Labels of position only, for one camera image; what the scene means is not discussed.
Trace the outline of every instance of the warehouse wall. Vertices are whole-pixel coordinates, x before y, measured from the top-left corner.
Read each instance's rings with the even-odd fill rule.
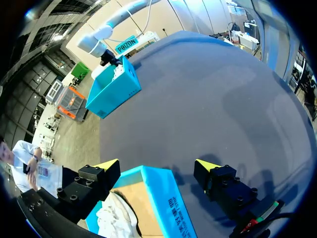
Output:
[[[225,0],[185,0],[198,30],[205,35],[225,32],[231,22],[230,14]],[[94,70],[100,60],[77,47],[77,42],[87,34],[91,34],[104,23],[114,12],[133,0],[112,0],[98,10],[66,45],[80,61],[88,68]],[[111,39],[124,41],[132,35],[139,35],[143,30],[148,16],[148,7],[132,15],[116,26]],[[161,0],[151,8],[149,25],[146,31],[154,31],[160,38],[175,32],[186,30],[197,32],[197,28],[184,0]],[[105,40],[107,46],[115,54],[115,47],[119,44]]]

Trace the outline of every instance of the sign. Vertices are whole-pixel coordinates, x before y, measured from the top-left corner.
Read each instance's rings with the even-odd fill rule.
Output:
[[[138,39],[135,38],[135,36],[131,36],[128,39],[126,39],[121,44],[117,45],[115,47],[115,51],[118,52],[118,54],[122,54],[123,52],[127,51],[132,46],[136,45],[138,42]]]

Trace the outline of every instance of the table surface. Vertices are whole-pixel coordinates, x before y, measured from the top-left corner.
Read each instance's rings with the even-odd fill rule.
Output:
[[[220,40],[178,32],[131,57],[142,91],[100,124],[101,161],[121,171],[173,171],[198,237],[228,237],[234,222],[193,177],[195,159],[229,164],[258,198],[294,211],[317,154],[310,120],[294,93],[252,55]],[[277,232],[285,219],[270,225]]]

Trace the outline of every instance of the black metal mount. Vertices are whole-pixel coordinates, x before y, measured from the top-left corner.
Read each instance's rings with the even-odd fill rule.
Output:
[[[104,54],[101,56],[100,65],[105,66],[107,63],[110,63],[111,65],[115,66],[122,64],[122,62],[118,60],[110,50],[106,50]]]
[[[107,170],[84,166],[78,177],[65,188],[57,189],[58,199],[44,188],[33,189],[17,198],[24,216],[40,237],[101,237],[79,226],[98,201],[104,201],[120,177],[120,165],[116,160]]]
[[[236,177],[236,170],[225,165],[215,167],[209,171],[199,162],[195,162],[194,177],[199,185],[206,192],[211,201],[217,202],[229,219],[236,222],[231,238],[241,237],[268,237],[270,231],[267,229],[270,223],[261,227],[258,231],[252,231],[249,235],[249,228],[252,222],[260,217],[269,218],[279,213],[283,201],[275,201],[271,196],[258,200],[258,189],[250,188]]]

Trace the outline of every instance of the blue bin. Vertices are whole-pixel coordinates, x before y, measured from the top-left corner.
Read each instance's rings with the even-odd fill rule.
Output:
[[[186,206],[171,170],[139,166],[121,173],[114,188],[144,182],[155,217],[166,238],[196,238]],[[98,202],[86,218],[88,229],[98,233],[96,213],[102,207]]]
[[[99,74],[90,90],[86,108],[101,118],[108,116],[113,110],[141,90],[133,65],[121,56],[124,72],[114,81],[114,65],[107,67]]]

